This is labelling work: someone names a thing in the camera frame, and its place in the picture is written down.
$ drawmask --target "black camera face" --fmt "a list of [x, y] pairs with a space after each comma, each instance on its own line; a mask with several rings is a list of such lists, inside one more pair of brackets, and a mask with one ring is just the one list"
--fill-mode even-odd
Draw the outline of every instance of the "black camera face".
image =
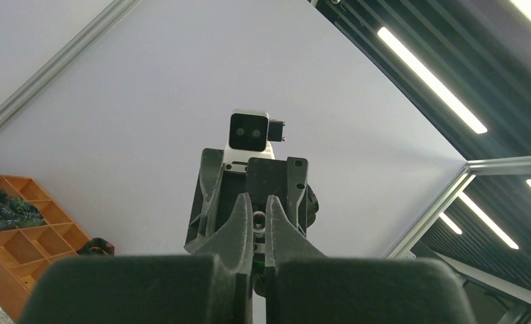
[[229, 124], [229, 146], [235, 150], [263, 152], [267, 147], [269, 118], [234, 113]]

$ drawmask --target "camera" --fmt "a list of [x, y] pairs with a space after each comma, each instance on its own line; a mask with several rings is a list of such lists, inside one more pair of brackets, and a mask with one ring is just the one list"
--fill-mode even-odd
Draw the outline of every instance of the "camera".
[[265, 111], [236, 109], [229, 120], [223, 154], [225, 171], [245, 173], [249, 159], [275, 159], [271, 142], [282, 142], [283, 121], [269, 119]]

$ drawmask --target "dark ceiling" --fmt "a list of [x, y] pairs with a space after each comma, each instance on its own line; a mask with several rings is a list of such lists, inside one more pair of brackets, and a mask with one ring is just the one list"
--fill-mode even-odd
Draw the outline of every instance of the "dark ceiling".
[[[316, 7], [467, 160], [531, 155], [531, 24], [511, 4], [319, 0]], [[383, 26], [470, 108], [487, 133], [471, 131], [389, 50], [376, 35]], [[482, 176], [465, 190], [519, 250], [505, 245], [459, 200], [446, 214], [463, 234], [436, 222], [422, 241], [436, 252], [531, 290], [531, 189], [526, 179]]]

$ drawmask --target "orange wooden organizer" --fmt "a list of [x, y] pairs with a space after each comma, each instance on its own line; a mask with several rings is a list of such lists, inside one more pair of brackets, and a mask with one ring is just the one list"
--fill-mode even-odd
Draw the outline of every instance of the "orange wooden organizer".
[[47, 267], [77, 257], [89, 237], [34, 180], [0, 175], [0, 188], [37, 207], [46, 223], [0, 232], [0, 306], [17, 321]]

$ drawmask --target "dark patterned cloth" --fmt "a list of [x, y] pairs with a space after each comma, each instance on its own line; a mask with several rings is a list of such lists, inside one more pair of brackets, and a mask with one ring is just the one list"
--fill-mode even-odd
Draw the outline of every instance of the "dark patterned cloth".
[[0, 231], [31, 227], [45, 221], [38, 209], [21, 197], [10, 197], [0, 189]]
[[114, 245], [103, 238], [93, 238], [78, 251], [78, 254], [110, 254], [114, 255]]

